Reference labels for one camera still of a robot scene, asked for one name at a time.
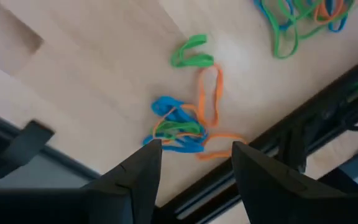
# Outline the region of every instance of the green rubber band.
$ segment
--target green rubber band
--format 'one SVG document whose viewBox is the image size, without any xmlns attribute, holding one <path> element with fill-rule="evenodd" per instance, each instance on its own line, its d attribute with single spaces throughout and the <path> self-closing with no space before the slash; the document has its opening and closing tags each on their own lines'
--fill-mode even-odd
<svg viewBox="0 0 358 224">
<path fill-rule="evenodd" d="M 196 122 L 162 121 L 156 130 L 156 133 L 163 134 L 163 137 L 169 140 L 176 139 L 176 134 L 183 132 L 201 134 L 201 126 Z"/>
<path fill-rule="evenodd" d="M 186 66 L 210 67 L 214 64 L 214 57 L 208 54 L 198 54 L 185 58 L 185 50 L 207 43 L 206 34 L 191 36 L 171 57 L 171 65 L 176 68 Z"/>
</svg>

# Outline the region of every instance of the pile of rubber bands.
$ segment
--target pile of rubber bands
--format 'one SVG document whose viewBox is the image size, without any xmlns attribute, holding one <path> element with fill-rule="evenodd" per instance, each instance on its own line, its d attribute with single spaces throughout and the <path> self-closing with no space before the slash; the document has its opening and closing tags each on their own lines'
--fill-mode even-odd
<svg viewBox="0 0 358 224">
<path fill-rule="evenodd" d="M 197 54 L 185 57 L 185 51 L 205 44 L 207 36 L 194 35 L 180 47 L 171 58 L 171 65 L 175 68 L 194 66 L 202 68 L 198 74 L 198 104 L 192 105 L 176 100 L 171 96 L 161 96 L 152 103 L 152 111 L 160 116 L 157 124 L 152 128 L 151 134 L 144 139 L 147 144 L 153 139 L 161 139 L 163 150 L 180 153 L 195 153 L 199 160 L 205 161 L 219 157 L 230 157 L 231 150 L 206 152 L 205 145 L 213 138 L 231 138 L 246 143 L 237 134 L 209 133 L 209 128 L 219 124 L 219 101 L 223 95 L 223 71 L 214 63 L 214 57 L 208 54 Z M 215 69 L 216 88 L 214 98 L 214 118 L 208 121 L 205 118 L 205 99 L 203 76 L 207 70 Z"/>
<path fill-rule="evenodd" d="M 278 0 L 278 8 L 287 21 L 280 24 L 273 12 L 266 5 L 267 0 L 254 0 L 255 5 L 269 20 L 273 28 L 274 57 L 285 59 L 292 56 L 299 46 L 301 40 L 308 39 L 319 31 L 328 27 L 331 32 L 343 30 L 349 13 L 358 7 L 356 0 Z M 299 22 L 303 19 L 314 21 L 317 25 L 306 34 L 299 34 Z M 279 52 L 280 36 L 286 36 L 286 32 L 292 29 L 294 33 L 294 44 L 289 54 Z"/>
</svg>

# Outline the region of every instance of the wooden floor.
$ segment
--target wooden floor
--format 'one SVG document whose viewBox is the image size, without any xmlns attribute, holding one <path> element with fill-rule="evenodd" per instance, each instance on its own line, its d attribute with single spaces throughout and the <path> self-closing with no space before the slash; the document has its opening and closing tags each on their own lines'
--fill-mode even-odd
<svg viewBox="0 0 358 224">
<path fill-rule="evenodd" d="M 1 51 L 12 48 L 0 47 L 0 117 L 18 127 L 34 118 L 47 124 L 56 132 L 53 147 L 100 173 L 141 147 L 157 120 L 150 110 L 154 99 L 170 95 L 196 103 L 196 69 L 169 64 L 175 48 L 191 35 L 208 35 L 200 51 L 214 55 L 224 70 L 221 124 L 213 131 L 236 132 L 248 140 L 358 62 L 358 9 L 340 34 L 321 32 L 301 42 L 292 58 L 277 60 L 270 26 L 251 0 L 0 4 L 0 17 L 11 18 L 0 19 L 0 46 L 8 42 L 18 52 L 7 56 Z M 213 77 L 206 79 L 207 91 L 213 89 Z M 230 142 L 212 145 L 207 150 Z M 309 157 L 306 173 L 318 178 L 357 152 L 358 133 L 345 133 Z M 164 152 L 157 204 L 221 161 Z M 245 220 L 238 205 L 214 223 Z"/>
</svg>

